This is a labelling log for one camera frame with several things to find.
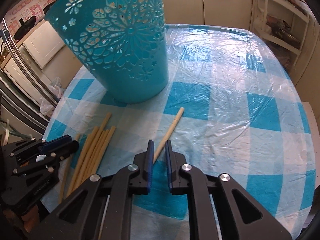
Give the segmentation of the white lower kitchen cabinets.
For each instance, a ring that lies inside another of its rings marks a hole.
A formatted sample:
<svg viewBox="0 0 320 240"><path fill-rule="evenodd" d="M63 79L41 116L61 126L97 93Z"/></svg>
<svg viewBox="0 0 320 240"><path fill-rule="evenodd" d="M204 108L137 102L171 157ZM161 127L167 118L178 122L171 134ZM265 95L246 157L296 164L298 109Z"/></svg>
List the white lower kitchen cabinets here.
<svg viewBox="0 0 320 240"><path fill-rule="evenodd" d="M165 32L166 28L174 23L198 29L213 26L216 28L225 28L227 30L244 30L247 33L251 32L250 23L252 16L252 0L162 0L162 2L164 9ZM310 22L304 41L304 45L307 45L311 43L309 38L311 25L313 23L318 23L318 18L314 15L311 7L305 9L310 14ZM166 34L165 41L167 49L169 41Z"/></svg>

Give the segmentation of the bamboo chopstick far left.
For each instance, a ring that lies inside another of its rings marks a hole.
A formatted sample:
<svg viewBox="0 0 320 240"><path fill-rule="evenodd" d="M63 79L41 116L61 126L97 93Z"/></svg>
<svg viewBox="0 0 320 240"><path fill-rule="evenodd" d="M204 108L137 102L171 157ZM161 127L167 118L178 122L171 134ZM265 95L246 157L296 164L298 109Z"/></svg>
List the bamboo chopstick far left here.
<svg viewBox="0 0 320 240"><path fill-rule="evenodd" d="M61 182L61 187L60 187L60 193L59 193L59 201L58 203L61 204L62 201L64 200L65 197L65 191L68 191L68 186L67 184L67 180L68 180L68 176L69 176L69 172L71 169L71 163L73 160L73 155L75 155L77 153L78 150L76 150L75 153L71 154L67 159L66 159L66 163L65 163L65 170L63 173L63 177L62 177L62 182Z"/></svg>

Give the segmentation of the blue white checkered tablecloth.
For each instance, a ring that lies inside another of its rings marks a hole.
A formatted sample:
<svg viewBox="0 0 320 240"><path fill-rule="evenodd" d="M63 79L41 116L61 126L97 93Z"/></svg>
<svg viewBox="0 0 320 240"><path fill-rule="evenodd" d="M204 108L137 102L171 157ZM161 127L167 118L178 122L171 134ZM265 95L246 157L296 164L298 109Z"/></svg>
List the blue white checkered tablecloth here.
<svg viewBox="0 0 320 240"><path fill-rule="evenodd" d="M116 131L100 163L115 174L158 144L180 108L172 148L191 165L230 174L298 237L315 190L315 153L303 104L289 76L259 37L244 29L170 25L169 83L156 97L127 105L110 97L82 67L44 133L85 137L101 125Z"/></svg>

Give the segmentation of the pale single chopstick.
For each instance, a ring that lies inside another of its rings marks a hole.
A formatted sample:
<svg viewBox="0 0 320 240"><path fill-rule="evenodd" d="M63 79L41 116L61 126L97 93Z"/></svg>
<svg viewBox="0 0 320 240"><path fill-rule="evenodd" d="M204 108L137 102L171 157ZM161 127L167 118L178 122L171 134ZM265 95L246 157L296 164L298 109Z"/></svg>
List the pale single chopstick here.
<svg viewBox="0 0 320 240"><path fill-rule="evenodd" d="M175 130L178 122L180 121L183 113L184 113L184 108L181 107L179 109L178 113L175 115L175 117L174 117L172 123L170 124L167 132L165 133L164 137L160 141L158 147L156 148L156 151L154 152L154 155L153 155L153 163L155 163L156 160L158 159L158 157L160 156L160 153L161 153L161 151L163 150L163 148L165 146L165 142L170 139L170 137L171 137L173 131Z"/></svg>

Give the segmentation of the black wok with lid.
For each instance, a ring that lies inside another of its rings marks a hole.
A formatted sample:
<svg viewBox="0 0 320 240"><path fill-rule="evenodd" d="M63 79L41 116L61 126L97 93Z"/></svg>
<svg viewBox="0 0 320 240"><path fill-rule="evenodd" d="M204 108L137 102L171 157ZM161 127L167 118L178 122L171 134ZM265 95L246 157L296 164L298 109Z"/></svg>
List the black wok with lid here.
<svg viewBox="0 0 320 240"><path fill-rule="evenodd" d="M20 18L19 20L21 26L14 34L14 39L19 41L22 39L24 35L26 35L34 26L36 23L36 16L31 16L28 20L24 22L23 18Z"/></svg>

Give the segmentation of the bamboo chopstick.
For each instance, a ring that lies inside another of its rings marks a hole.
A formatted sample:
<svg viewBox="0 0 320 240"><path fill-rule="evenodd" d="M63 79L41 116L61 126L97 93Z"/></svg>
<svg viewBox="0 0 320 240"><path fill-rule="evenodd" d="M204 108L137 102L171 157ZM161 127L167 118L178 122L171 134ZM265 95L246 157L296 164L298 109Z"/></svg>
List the bamboo chopstick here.
<svg viewBox="0 0 320 240"><path fill-rule="evenodd" d="M102 133L102 131L104 130L106 124L108 123L110 117L111 117L111 113L108 112L107 115L105 116L102 124L100 125L99 130L97 131L97 133L96 133L96 135L95 135L95 138L92 140L92 143L91 143L91 145L90 145L90 147L89 147L89 149L88 149L88 151L87 151L87 154L86 154L86 157L85 157L84 161L88 161L88 160L89 160L89 158L90 158L89 155L92 153L93 149L95 148L95 145L96 145L96 143L97 143L97 140L100 138L101 133Z"/></svg>
<svg viewBox="0 0 320 240"><path fill-rule="evenodd" d="M70 185L69 185L69 188L68 188L68 191L67 191L67 194L66 194L67 197L68 197L68 196L72 193L72 191L73 191L73 187L74 187L74 185L75 185L75 182L76 182L76 180L77 180L78 174L79 174L79 172L80 172L80 169L81 169L82 164L83 164L83 162L84 162L84 159L85 159L85 157L86 157L87 151L88 151L88 149L89 149L89 147L90 147L90 145L91 145L91 143L92 143L92 140L95 138L95 135L96 135L96 133L97 133L98 130L99 130L99 127L98 127L98 126L95 126L95 127L93 128L92 133L89 134L88 137L86 138L86 141L85 141L84 146L83 146L83 148L82 148L82 150L81 150L80 156L79 156L79 158L78 158L78 162L77 162L77 164L76 164L75 171L74 171L73 176L72 176L72 179L71 179L71 183L70 183Z"/></svg>
<svg viewBox="0 0 320 240"><path fill-rule="evenodd" d="M64 200L65 197L65 191L68 191L68 186L67 184L67 180L68 180L68 176L69 176L69 172L71 169L71 163L73 160L73 155L75 155L77 153L78 150L76 150L75 153L71 154L67 159L66 159L66 163L65 163L65 170L63 173L63 177L62 177L62 182L61 182L61 187L60 187L60 193L59 193L59 201L58 203L61 204L62 201Z"/></svg>
<svg viewBox="0 0 320 240"><path fill-rule="evenodd" d="M90 158L90 160L88 162L88 166L87 166L87 168L86 168L86 170L84 172L84 176L82 178L82 182L84 182L87 179L87 175L89 174L89 172L92 171L93 165L96 162L97 156L98 156L98 154L99 154L99 152L100 152L100 150L101 150L101 148L103 146L103 143L104 143L108 133L109 133L108 129L103 131L101 136L100 136L100 138L98 139L97 144L96 144L96 146L94 148L94 151L93 151L93 153L91 155L91 158Z"/></svg>
<svg viewBox="0 0 320 240"><path fill-rule="evenodd" d="M84 161L84 164L83 164L81 171L79 173L79 179L77 180L77 182L74 186L75 189L77 187L79 187L80 184L86 179L86 175L90 171L91 165L94 163L95 154L98 152L98 149L102 145L107 134L108 134L108 130L102 131L100 138L97 140L95 148L93 149L92 153L89 155L89 157L90 157L89 160Z"/></svg>
<svg viewBox="0 0 320 240"><path fill-rule="evenodd" d="M99 154L97 156L96 162L93 165L92 171L89 172L89 174L88 174L89 176L96 173L96 171L97 171L97 169L98 169L98 167L100 165L100 162L101 162L101 160L103 158L103 155L104 155L104 153L105 153L105 151L106 151L106 149L107 149L107 147L108 147L108 145L109 145L109 143L111 141L112 135L114 134L115 130L116 130L115 126L112 126L110 128L109 133L107 134L107 137L106 137L106 139L105 139L105 141L103 143L103 146L102 146L102 148L101 148L101 150L100 150L100 152L99 152Z"/></svg>

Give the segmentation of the teal perforated plastic bin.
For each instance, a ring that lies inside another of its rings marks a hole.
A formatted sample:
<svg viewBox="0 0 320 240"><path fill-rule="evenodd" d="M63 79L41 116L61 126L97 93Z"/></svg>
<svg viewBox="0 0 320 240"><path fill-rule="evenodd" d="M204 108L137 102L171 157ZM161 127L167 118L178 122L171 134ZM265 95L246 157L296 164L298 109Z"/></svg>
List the teal perforated plastic bin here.
<svg viewBox="0 0 320 240"><path fill-rule="evenodd" d="M143 102L167 85L162 0L57 0L45 19L117 101Z"/></svg>

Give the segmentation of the white tiered kitchen trolley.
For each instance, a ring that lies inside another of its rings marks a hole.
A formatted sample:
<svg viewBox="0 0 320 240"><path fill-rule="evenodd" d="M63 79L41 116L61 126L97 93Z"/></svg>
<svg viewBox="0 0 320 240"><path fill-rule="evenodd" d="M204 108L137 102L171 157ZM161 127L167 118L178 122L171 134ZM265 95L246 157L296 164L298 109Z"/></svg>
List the white tiered kitchen trolley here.
<svg viewBox="0 0 320 240"><path fill-rule="evenodd" d="M287 72L302 56L309 22L300 0L252 0L250 31L269 45Z"/></svg>

